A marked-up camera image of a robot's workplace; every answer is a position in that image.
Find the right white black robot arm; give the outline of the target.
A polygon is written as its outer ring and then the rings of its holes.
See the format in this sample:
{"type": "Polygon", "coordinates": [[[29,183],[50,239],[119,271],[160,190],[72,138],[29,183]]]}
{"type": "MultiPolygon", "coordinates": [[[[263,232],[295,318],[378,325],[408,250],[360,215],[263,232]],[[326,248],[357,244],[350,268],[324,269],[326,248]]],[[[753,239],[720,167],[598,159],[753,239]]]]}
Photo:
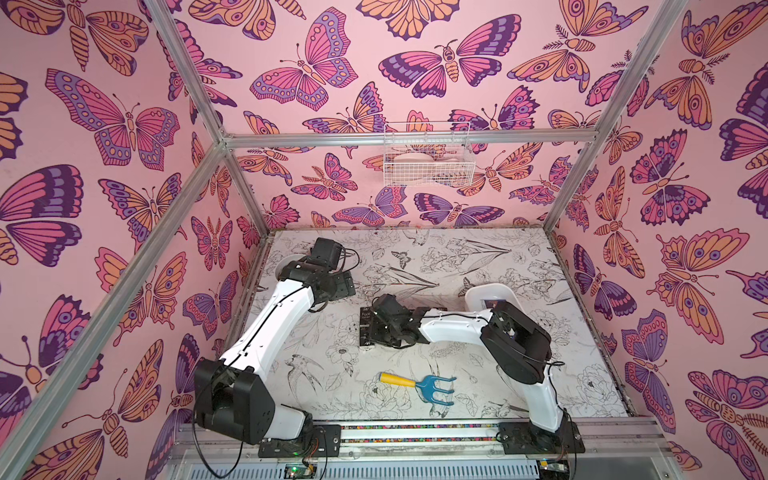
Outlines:
{"type": "Polygon", "coordinates": [[[500,370],[521,386],[530,424],[556,433],[564,411],[548,371],[552,360],[550,334],[513,302],[498,298],[481,304],[484,308],[475,311],[408,309],[395,296],[386,294],[373,301],[371,314],[383,328],[380,345],[409,348],[452,342],[484,347],[500,370]]]}

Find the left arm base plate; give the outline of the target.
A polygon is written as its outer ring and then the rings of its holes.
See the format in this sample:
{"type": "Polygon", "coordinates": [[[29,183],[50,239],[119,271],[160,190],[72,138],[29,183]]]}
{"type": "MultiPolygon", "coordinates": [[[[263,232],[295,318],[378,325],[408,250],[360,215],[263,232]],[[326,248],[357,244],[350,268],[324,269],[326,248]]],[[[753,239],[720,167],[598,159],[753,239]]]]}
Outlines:
{"type": "Polygon", "coordinates": [[[298,458],[312,455],[320,458],[338,457],[342,428],[339,424],[313,425],[296,439],[263,439],[259,444],[259,458],[298,458]]]}

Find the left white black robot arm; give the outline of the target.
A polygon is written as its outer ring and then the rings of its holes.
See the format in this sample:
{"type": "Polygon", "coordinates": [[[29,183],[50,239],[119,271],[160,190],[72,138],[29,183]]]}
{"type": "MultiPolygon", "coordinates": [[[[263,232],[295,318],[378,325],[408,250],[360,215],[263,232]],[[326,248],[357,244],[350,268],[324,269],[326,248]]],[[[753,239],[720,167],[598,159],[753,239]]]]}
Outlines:
{"type": "Polygon", "coordinates": [[[219,359],[195,367],[195,427],[249,445],[309,435],[311,415],[278,404],[267,378],[303,316],[355,294],[345,254],[340,243],[319,237],[307,255],[283,263],[271,297],[241,337],[219,359]]]}

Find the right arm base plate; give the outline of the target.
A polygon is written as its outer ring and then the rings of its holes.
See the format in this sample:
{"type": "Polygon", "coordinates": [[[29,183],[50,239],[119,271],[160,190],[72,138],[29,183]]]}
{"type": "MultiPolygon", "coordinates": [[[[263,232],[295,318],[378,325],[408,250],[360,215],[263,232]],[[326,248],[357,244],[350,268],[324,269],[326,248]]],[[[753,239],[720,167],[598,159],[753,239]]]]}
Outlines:
{"type": "Polygon", "coordinates": [[[552,433],[533,425],[530,421],[508,421],[498,425],[495,440],[506,455],[560,455],[586,452],[577,426],[565,419],[552,433]]]}

